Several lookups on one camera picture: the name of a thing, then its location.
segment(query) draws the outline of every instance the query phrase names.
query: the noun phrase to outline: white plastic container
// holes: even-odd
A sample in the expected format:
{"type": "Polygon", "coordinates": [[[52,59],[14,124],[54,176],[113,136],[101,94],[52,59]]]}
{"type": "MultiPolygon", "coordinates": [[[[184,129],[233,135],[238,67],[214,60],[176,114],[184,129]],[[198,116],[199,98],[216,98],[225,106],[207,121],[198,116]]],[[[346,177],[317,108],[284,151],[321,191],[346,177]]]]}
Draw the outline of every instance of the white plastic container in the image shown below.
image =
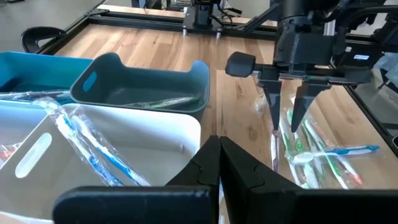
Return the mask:
{"type": "MultiPolygon", "coordinates": [[[[71,111],[76,106],[71,104],[64,107],[71,111]]],[[[191,116],[81,106],[97,130],[152,185],[165,185],[200,148],[200,124],[191,116]]],[[[123,176],[113,166],[109,167],[118,177],[123,176]]],[[[81,161],[51,119],[45,118],[0,169],[0,211],[3,214],[31,217],[32,223],[40,220],[48,223],[57,197],[67,190],[84,185],[103,183],[89,165],[81,161]],[[32,147],[39,139],[41,147],[32,147]],[[43,147],[47,149],[40,156],[43,147]],[[39,159],[33,166],[21,168],[20,161],[24,157],[39,159]],[[18,175],[21,169],[27,174],[22,178],[18,175]]]]}

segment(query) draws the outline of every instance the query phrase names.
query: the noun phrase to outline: wooden table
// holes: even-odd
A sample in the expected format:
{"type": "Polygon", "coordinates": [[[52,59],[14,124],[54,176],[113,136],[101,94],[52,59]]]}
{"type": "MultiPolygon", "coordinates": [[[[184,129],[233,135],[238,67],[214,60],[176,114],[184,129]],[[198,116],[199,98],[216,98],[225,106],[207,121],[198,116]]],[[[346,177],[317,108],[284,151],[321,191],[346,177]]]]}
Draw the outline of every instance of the wooden table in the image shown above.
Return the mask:
{"type": "MultiPolygon", "coordinates": [[[[183,17],[181,12],[158,11],[102,5],[99,8],[119,12],[149,13],[183,17]]],[[[247,22],[234,18],[235,22],[247,22]]],[[[257,57],[258,63],[271,63],[274,43],[265,40],[189,34],[180,32],[132,29],[89,25],[57,55],[96,58],[116,52],[130,67],[188,70],[194,60],[204,61],[210,68],[210,102],[201,121],[202,143],[212,134],[227,136],[270,166],[269,138],[271,119],[268,110],[262,116],[252,107],[262,92],[256,79],[233,78],[224,68],[235,51],[257,57]]],[[[289,96],[295,93],[298,81],[284,81],[282,107],[291,107],[289,96]]],[[[341,86],[324,91],[310,108],[315,121],[331,142],[338,146],[378,144],[381,149],[371,156],[355,157],[352,165],[364,180],[363,188],[398,189],[398,159],[367,120],[356,103],[341,86]]],[[[281,158],[280,173],[292,180],[286,160],[281,158]]]]}

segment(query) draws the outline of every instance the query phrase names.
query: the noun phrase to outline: black metal frame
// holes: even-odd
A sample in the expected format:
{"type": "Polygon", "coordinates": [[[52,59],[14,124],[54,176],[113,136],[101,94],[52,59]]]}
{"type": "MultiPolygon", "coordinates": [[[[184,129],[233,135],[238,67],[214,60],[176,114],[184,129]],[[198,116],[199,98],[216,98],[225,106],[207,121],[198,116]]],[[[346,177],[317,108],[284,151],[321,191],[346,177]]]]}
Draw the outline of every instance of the black metal frame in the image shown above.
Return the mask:
{"type": "MultiPolygon", "coordinates": [[[[183,18],[180,17],[167,17],[167,16],[154,16],[149,14],[133,14],[126,12],[96,12],[92,13],[99,5],[104,3],[101,1],[92,10],[85,13],[69,27],[65,29],[67,33],[64,37],[53,39],[41,46],[37,54],[53,55],[57,53],[62,47],[69,43],[79,32],[81,32],[89,24],[100,24],[108,26],[121,26],[121,27],[133,27],[141,29],[155,29],[155,30],[167,30],[174,32],[183,31],[183,18]]],[[[226,26],[230,26],[229,22],[224,22],[226,26]]],[[[200,33],[216,35],[217,31],[197,31],[188,30],[188,33],[200,33]]],[[[275,40],[276,27],[260,26],[254,29],[252,32],[243,32],[240,30],[223,29],[222,35],[232,37],[242,37],[250,39],[262,39],[262,40],[275,40]]],[[[352,47],[352,49],[366,46],[374,46],[375,48],[386,51],[382,46],[373,42],[368,36],[347,34],[346,45],[352,47]]],[[[398,52],[398,47],[388,46],[388,51],[398,52]]],[[[364,104],[363,100],[358,96],[353,88],[350,86],[345,87],[348,94],[354,99],[355,103],[359,106],[365,116],[370,120],[372,125],[376,128],[378,133],[382,136],[388,146],[392,149],[394,154],[398,157],[398,148],[392,143],[392,138],[387,130],[382,127],[381,122],[375,117],[373,112],[364,104]]]]}

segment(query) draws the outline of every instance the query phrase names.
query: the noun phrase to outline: floor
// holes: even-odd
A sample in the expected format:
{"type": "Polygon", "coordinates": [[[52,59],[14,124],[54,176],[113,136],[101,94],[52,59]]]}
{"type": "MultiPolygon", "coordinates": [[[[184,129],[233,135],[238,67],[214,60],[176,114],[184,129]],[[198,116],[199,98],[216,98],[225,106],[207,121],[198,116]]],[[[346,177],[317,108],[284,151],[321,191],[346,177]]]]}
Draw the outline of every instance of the floor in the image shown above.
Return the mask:
{"type": "MultiPolygon", "coordinates": [[[[20,36],[25,29],[33,26],[65,28],[100,1],[25,0],[0,7],[0,52],[23,51],[20,36]]],[[[243,17],[254,17],[269,7],[269,0],[229,0],[229,3],[232,7],[243,10],[243,17]]],[[[108,0],[107,4],[130,6],[131,2],[130,0],[108,0]]],[[[387,0],[386,4],[398,4],[398,0],[387,0]]],[[[373,26],[360,27],[355,33],[373,33],[384,24],[385,16],[378,15],[373,26]]],[[[375,77],[372,83],[359,86],[357,92],[382,122],[393,123],[398,112],[398,100],[396,100],[398,96],[388,88],[378,91],[377,74],[375,77]]],[[[398,134],[398,131],[392,131],[392,134],[398,134]]]]}

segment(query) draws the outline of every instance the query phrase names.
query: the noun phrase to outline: gray plastic basket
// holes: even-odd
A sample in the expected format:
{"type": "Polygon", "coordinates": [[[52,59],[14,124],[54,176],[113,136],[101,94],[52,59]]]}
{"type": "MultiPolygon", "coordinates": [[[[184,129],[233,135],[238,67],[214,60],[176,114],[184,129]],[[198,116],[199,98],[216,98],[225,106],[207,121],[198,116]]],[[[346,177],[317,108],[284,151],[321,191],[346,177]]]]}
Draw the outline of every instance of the gray plastic basket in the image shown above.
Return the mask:
{"type": "Polygon", "coordinates": [[[108,53],[91,63],[70,94],[78,103],[188,114],[200,121],[209,102],[209,85],[209,68],[201,61],[195,61],[188,72],[129,68],[117,54],[108,53]],[[173,108],[130,105],[190,96],[197,100],[173,108]]]}

